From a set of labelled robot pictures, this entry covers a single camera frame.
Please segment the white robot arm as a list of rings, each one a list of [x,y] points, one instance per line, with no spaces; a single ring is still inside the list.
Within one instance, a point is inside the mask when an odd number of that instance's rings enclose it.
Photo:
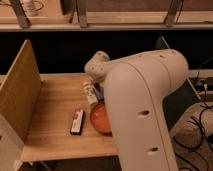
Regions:
[[[85,72],[103,84],[122,171],[178,171],[163,100],[187,79],[185,57],[164,49],[112,60],[98,51]]]

